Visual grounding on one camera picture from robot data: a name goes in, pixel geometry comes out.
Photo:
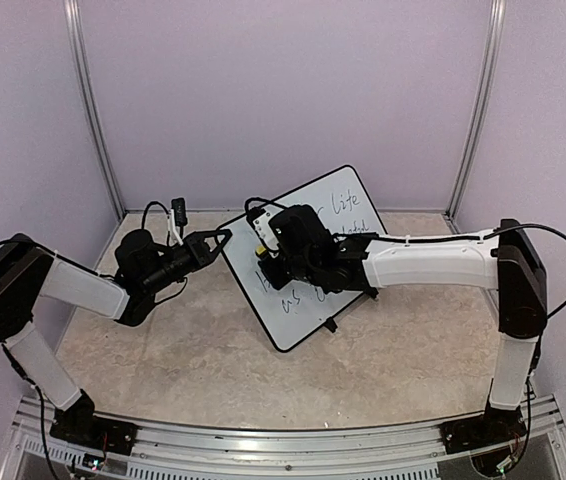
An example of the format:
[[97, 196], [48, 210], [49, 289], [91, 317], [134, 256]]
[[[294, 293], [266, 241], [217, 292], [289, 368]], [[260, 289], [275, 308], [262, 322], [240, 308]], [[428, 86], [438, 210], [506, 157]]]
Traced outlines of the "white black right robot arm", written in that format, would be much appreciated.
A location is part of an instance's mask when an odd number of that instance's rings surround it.
[[486, 444], [522, 428], [520, 402], [537, 344], [548, 323], [546, 271], [522, 224], [452, 236], [391, 237], [332, 233], [309, 205], [272, 214], [250, 208], [261, 242], [258, 266], [277, 290], [293, 280], [326, 294], [375, 296], [397, 285], [460, 285], [499, 295], [499, 350], [484, 413], [474, 433]]

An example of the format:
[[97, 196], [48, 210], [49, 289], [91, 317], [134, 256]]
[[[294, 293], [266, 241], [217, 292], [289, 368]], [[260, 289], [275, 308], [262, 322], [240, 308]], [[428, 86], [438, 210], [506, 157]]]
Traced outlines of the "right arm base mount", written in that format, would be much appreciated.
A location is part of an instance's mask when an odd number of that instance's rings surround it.
[[508, 442], [527, 434], [521, 419], [488, 419], [484, 415], [444, 422], [440, 433], [448, 455]]

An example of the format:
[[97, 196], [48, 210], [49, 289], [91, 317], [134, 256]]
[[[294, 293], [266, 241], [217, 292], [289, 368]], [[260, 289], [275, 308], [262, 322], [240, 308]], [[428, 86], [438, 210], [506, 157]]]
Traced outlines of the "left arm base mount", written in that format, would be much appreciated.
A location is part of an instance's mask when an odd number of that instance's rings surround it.
[[55, 439], [124, 456], [131, 454], [137, 433], [138, 426], [131, 422], [94, 414], [69, 416], [62, 411], [55, 412], [50, 428], [50, 435]]

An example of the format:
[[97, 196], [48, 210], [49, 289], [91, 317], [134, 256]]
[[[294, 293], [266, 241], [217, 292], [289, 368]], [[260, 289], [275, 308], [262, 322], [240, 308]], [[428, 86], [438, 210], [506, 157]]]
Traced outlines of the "black framed whiteboard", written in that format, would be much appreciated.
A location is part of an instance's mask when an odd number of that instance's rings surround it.
[[[243, 214], [224, 223], [233, 235], [222, 255], [274, 348], [288, 352], [358, 297], [377, 292], [362, 267], [370, 239], [386, 232], [356, 170], [344, 165], [273, 200], [252, 198]], [[262, 245], [249, 225], [249, 209], [263, 207], [279, 241], [278, 254], [298, 255], [302, 281], [275, 290], [257, 262]]]

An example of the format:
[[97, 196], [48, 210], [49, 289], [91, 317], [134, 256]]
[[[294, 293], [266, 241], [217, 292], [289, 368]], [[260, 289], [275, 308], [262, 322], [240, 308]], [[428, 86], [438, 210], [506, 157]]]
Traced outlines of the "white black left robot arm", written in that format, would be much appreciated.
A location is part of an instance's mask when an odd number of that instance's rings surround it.
[[35, 316], [46, 304], [84, 310], [135, 328], [161, 305], [158, 294], [212, 265], [232, 234], [195, 231], [160, 244], [146, 229], [125, 235], [115, 250], [117, 269], [107, 275], [18, 233], [0, 241], [0, 346], [13, 368], [55, 408], [52, 433], [96, 443], [103, 424], [95, 404], [56, 356]]

